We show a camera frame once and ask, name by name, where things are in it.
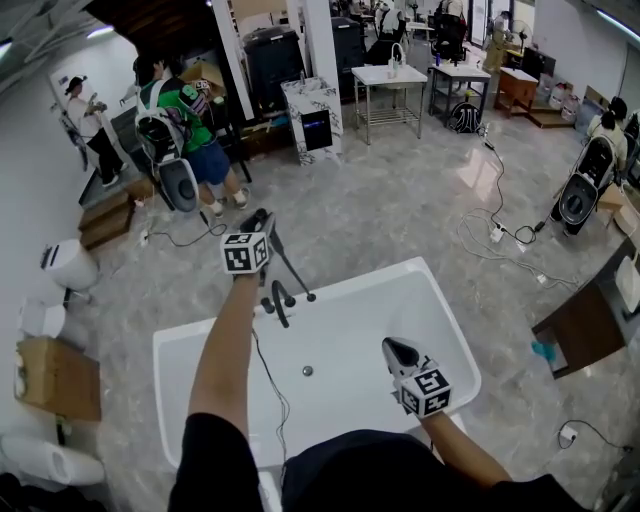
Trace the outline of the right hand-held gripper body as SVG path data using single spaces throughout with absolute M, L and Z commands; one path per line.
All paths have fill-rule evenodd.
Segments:
M 452 386 L 440 365 L 433 360 L 409 376 L 394 379 L 398 403 L 407 414 L 427 418 L 445 409 L 451 399 Z

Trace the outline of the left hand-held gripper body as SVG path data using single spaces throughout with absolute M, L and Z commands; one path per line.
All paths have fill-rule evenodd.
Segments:
M 267 233 L 226 233 L 220 239 L 224 272 L 228 275 L 260 274 L 270 262 Z

